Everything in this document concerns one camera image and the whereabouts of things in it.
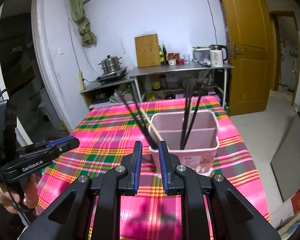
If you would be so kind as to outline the left hand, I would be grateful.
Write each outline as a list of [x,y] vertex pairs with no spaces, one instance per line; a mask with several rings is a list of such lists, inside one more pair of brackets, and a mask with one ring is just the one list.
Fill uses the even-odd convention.
[[24,197],[21,200],[19,194],[13,189],[6,187],[4,183],[0,183],[0,204],[11,214],[16,215],[18,212],[13,206],[14,200],[16,203],[22,202],[29,209],[35,208],[38,205],[36,175],[29,176],[26,187],[24,189]]

